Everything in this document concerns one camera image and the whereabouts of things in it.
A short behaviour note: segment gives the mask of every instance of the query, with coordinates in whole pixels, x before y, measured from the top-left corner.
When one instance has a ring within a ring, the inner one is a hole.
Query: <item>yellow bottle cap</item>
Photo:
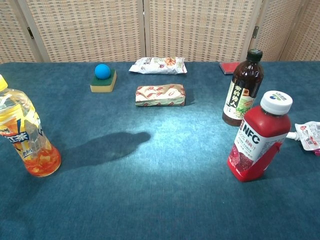
[[[0,74],[0,92],[5,90],[8,87],[8,83],[4,79],[4,77]]]

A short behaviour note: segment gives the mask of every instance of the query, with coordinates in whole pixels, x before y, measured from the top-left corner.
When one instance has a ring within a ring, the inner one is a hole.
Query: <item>nfc juice bottle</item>
[[[291,129],[287,112],[292,98],[280,91],[267,91],[260,106],[245,115],[234,140],[227,164],[239,181],[263,175]]]
[[[260,64],[262,54],[258,49],[249,50],[246,61],[234,70],[222,114],[222,119],[229,125],[240,126],[244,115],[254,103],[264,78]]]
[[[26,94],[7,87],[0,75],[0,135],[12,143],[30,174],[37,177],[52,174],[61,164],[58,150],[45,136]]]

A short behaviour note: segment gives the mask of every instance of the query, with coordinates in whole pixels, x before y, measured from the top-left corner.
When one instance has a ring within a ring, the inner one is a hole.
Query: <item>teal tablecloth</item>
[[[6,63],[62,155],[31,176],[0,138],[0,239],[315,240],[320,238],[320,157],[287,139],[256,181],[227,167],[237,128],[222,110],[231,81],[218,63],[187,62],[185,75],[117,71],[112,93],[91,93],[96,63]],[[294,123],[320,122],[320,62],[264,62],[264,92],[293,98]],[[139,85],[183,84],[186,106],[136,107]]]

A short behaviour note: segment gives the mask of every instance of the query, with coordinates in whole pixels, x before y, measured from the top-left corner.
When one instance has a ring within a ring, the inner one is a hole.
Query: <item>black bottle cap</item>
[[[246,59],[252,62],[259,62],[262,58],[262,51],[259,49],[250,49],[246,55]]]

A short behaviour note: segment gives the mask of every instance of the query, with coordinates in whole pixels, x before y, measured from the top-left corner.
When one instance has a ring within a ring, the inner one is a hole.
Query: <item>yellow sponge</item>
[[[114,90],[117,79],[117,73],[114,69],[110,71],[110,77],[107,79],[99,79],[94,76],[90,85],[91,92],[93,93],[110,93]]]

